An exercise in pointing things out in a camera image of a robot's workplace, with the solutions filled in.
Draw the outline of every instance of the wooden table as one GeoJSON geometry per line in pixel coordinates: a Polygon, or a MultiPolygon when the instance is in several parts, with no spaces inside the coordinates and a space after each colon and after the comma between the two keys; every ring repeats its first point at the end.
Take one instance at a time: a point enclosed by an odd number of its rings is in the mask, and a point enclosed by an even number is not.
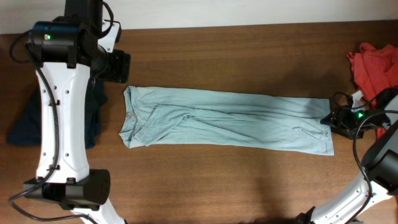
{"type": "MultiPolygon", "coordinates": [[[[0,36],[0,217],[2,223],[36,223],[7,202],[22,190],[23,181],[34,177],[40,153],[39,147],[5,141],[37,85],[32,65],[8,57],[15,37],[0,36]]],[[[354,91],[345,54],[357,51],[361,42],[398,44],[398,22],[124,30],[116,49],[131,54],[128,85],[329,98],[336,91],[354,91]]],[[[16,55],[25,57],[21,46],[16,55]]],[[[330,157],[209,145],[128,149],[118,135],[128,85],[106,84],[103,132],[87,155],[91,168],[110,171],[110,199],[129,223],[295,217],[334,197],[358,173],[352,142],[337,135],[335,156],[330,157]]],[[[374,133],[366,133],[359,141],[361,155],[373,141],[374,133]]],[[[35,200],[23,198],[18,204],[39,216],[69,214],[35,200]]],[[[396,223],[396,208],[391,199],[360,219],[396,223]]]]}

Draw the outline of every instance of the light blue fabric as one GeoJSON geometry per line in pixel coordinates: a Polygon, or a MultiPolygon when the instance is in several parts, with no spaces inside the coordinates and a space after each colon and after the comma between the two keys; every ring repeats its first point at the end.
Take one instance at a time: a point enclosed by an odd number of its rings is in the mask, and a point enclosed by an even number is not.
{"type": "Polygon", "coordinates": [[[329,100],[129,86],[119,133],[129,148],[219,144],[333,155],[329,100]]]}

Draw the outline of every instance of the red cloth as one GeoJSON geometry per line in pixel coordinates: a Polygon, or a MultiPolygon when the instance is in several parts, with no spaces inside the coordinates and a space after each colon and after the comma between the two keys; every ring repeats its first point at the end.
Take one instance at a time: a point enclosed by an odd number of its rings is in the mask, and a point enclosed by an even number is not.
{"type": "MultiPolygon", "coordinates": [[[[362,43],[361,53],[347,53],[354,72],[354,81],[366,100],[373,99],[385,88],[398,85],[398,48],[387,45],[377,50],[371,44],[362,43]]],[[[378,129],[381,137],[385,129],[378,129]]]]}

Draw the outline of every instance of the white background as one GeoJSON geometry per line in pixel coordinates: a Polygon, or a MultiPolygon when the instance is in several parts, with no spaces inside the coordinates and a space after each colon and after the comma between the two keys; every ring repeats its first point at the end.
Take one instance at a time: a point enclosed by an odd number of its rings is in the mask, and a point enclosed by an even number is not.
{"type": "MultiPolygon", "coordinates": [[[[123,29],[398,19],[398,0],[106,0],[123,29]]],[[[0,0],[0,34],[63,15],[65,0],[0,0]]]]}

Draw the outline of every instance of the folded cloth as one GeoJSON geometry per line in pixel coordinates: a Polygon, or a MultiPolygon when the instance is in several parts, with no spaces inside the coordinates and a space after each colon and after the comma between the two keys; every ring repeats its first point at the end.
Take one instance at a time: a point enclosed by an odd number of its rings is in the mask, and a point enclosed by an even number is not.
{"type": "Polygon", "coordinates": [[[333,155],[326,99],[288,98],[178,88],[124,92],[119,133],[129,148],[152,144],[219,144],[333,155]]]}
{"type": "MultiPolygon", "coordinates": [[[[101,133],[100,107],[106,103],[104,83],[97,81],[86,91],[85,147],[95,146],[95,137],[101,133]]],[[[6,141],[16,146],[39,146],[42,142],[42,111],[40,90],[36,88],[19,120],[7,134],[6,141]]]]}
{"type": "MultiPolygon", "coordinates": [[[[368,101],[386,88],[398,85],[398,48],[387,45],[376,49],[369,43],[359,46],[360,53],[347,53],[354,72],[354,81],[368,101]]],[[[380,138],[386,130],[377,130],[380,138]]]]}

